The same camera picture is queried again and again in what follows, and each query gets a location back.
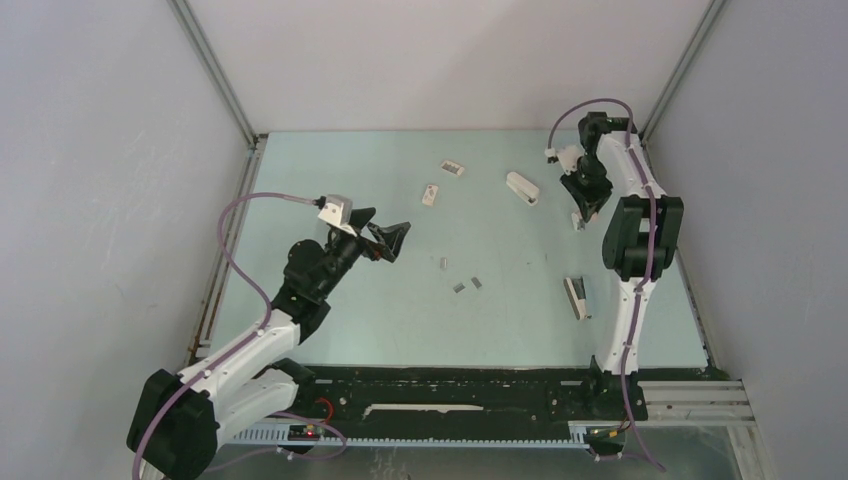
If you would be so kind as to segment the grey white stapler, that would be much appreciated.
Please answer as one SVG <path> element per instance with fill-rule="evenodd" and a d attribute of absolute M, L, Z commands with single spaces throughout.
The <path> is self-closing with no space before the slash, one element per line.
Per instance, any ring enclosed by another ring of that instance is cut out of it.
<path fill-rule="evenodd" d="M 588 320 L 592 315 L 588 311 L 586 285 L 583 277 L 567 277 L 563 280 L 574 315 L 578 321 Z"/>

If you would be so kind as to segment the white staple box barcode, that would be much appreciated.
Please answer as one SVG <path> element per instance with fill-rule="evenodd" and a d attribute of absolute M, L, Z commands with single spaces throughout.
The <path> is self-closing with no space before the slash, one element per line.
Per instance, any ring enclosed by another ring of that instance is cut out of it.
<path fill-rule="evenodd" d="M 440 169 L 455 177 L 461 177 L 465 171 L 464 166 L 450 160 L 443 160 Z"/>

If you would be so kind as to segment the small white staple box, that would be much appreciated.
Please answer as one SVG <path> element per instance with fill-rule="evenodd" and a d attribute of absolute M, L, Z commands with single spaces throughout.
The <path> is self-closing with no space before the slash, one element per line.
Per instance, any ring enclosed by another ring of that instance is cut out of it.
<path fill-rule="evenodd" d="M 421 198 L 421 202 L 423 205 L 432 207 L 435 204 L 435 200 L 439 193 L 439 186 L 435 184 L 428 184 L 424 190 L 424 193 Z"/>

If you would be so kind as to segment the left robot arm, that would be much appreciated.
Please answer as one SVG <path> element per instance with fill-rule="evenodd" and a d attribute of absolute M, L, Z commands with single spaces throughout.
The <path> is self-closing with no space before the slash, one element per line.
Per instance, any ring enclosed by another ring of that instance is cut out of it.
<path fill-rule="evenodd" d="M 147 463 L 169 479 L 196 479 L 225 443 L 261 419 L 312 411 L 315 388 L 275 361 L 317 331 L 330 311 L 329 295 L 359 259 L 395 262 L 411 229 L 408 222 L 373 223 L 373 207 L 319 204 L 326 241 L 292 245 L 277 294 L 260 295 L 262 317 L 206 359 L 146 380 L 126 440 L 133 478 Z"/>

